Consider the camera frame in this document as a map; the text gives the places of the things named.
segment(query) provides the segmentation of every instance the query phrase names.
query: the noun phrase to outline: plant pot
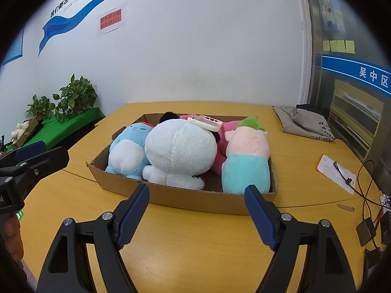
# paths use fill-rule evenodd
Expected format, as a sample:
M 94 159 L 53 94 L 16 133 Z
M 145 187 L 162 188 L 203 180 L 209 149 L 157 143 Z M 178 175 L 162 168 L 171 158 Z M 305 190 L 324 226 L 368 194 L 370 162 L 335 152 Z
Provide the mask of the plant pot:
M 75 106 L 72 109 L 73 115 L 81 114 L 83 111 L 84 111 L 83 105 L 80 103 L 80 100 L 76 99 L 75 100 Z
M 37 118 L 38 122 L 43 120 L 43 113 L 42 112 L 38 112 L 36 118 Z

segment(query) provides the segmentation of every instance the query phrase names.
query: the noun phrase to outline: cardboard box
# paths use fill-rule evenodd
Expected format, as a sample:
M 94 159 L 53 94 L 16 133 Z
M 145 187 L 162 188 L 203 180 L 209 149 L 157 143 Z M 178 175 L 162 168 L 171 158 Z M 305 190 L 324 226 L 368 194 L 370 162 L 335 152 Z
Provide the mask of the cardboard box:
M 24 131 L 24 133 L 19 138 L 19 140 L 17 140 L 14 144 L 11 145 L 14 149 L 22 147 L 23 144 L 27 141 L 27 139 L 30 137 L 30 135 L 33 133 L 34 129 L 38 125 L 37 118 L 31 118 L 31 119 L 26 120 L 26 121 L 30 122 L 29 123 L 29 127 L 26 129 L 26 131 Z
M 144 114 L 133 123 L 148 122 L 156 125 L 158 124 L 161 116 L 161 113 Z M 210 115 L 210 117 L 223 122 L 242 120 L 246 118 L 220 115 Z M 114 133 L 112 139 L 114 140 L 125 128 L 126 127 L 123 127 Z M 109 148 L 110 145 L 99 153 L 99 155 L 90 164 L 87 163 L 87 167 L 99 185 L 104 189 L 129 197 L 136 189 L 137 185 L 140 182 L 143 182 L 149 186 L 151 192 L 151 203 L 217 214 L 249 214 L 244 204 L 243 195 L 223 193 L 221 177 L 211 171 L 208 171 L 200 176 L 205 182 L 205 188 L 202 191 L 152 184 L 146 181 L 137 181 L 131 178 L 107 173 L 105 172 L 105 169 L 108 166 Z M 271 159 L 269 159 L 269 169 L 271 179 L 270 193 L 263 194 L 263 196 L 266 200 L 273 201 L 277 195 L 277 183 L 274 177 Z

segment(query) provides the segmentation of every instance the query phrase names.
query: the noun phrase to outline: white wall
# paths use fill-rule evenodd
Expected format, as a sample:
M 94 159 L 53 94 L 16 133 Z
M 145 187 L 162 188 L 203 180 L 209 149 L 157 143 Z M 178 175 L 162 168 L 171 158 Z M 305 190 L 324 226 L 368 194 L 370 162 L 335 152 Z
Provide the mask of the white wall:
M 105 0 L 75 29 L 51 38 L 34 58 L 42 27 L 59 1 L 48 1 L 38 12 L 39 38 L 30 42 L 36 44 L 30 56 L 32 36 L 26 34 L 23 58 L 2 71 L 0 85 L 10 87 L 9 71 L 28 67 L 18 72 L 25 76 L 21 85 L 30 83 L 23 99 L 56 93 L 75 73 L 91 80 L 106 115 L 130 102 L 306 101 L 300 95 L 309 78 L 304 62 L 310 54 L 304 47 L 311 41 L 304 40 L 308 32 L 302 30 L 300 0 Z M 59 15 L 71 17 L 89 1 L 80 0 L 80 6 L 75 3 Z M 99 35 L 98 18 L 118 6 L 125 26 Z M 30 82 L 34 73 L 36 81 Z M 0 121 L 4 133 L 3 123 L 8 131 L 8 123 L 16 122 L 13 117 Z
M 37 25 L 34 18 L 25 26 L 23 56 L 0 69 L 0 137 L 4 135 L 6 143 L 11 140 L 16 124 L 27 119 L 24 112 L 32 103 L 32 96 L 45 93 L 37 71 L 37 41 L 41 38 Z

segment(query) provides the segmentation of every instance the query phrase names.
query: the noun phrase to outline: potted plant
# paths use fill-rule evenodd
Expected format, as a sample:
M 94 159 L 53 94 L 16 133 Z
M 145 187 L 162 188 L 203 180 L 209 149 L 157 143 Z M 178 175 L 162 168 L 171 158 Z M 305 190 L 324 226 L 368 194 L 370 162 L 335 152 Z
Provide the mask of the potted plant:
M 85 108 L 94 106 L 97 94 L 87 78 L 75 79 L 72 75 L 68 86 L 60 89 L 61 95 L 53 94 L 59 100 L 54 116 L 59 122 L 68 121 L 72 116 L 81 114 Z
M 44 95 L 37 99 L 37 95 L 33 96 L 33 104 L 27 105 L 30 107 L 26 111 L 27 114 L 37 117 L 38 121 L 50 119 L 53 116 L 52 110 L 55 108 L 55 104 L 49 101 Z

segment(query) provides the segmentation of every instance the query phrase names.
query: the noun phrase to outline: hand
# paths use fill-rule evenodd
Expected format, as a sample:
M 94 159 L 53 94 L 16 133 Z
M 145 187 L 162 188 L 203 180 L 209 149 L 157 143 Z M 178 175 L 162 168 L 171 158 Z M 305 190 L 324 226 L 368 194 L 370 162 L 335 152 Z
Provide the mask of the hand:
M 16 214 L 12 216 L 5 222 L 4 225 L 5 232 L 9 238 L 4 242 L 7 251 L 11 254 L 11 257 L 15 261 L 20 261 L 23 258 L 23 242 L 22 237 L 20 236 L 20 223 Z

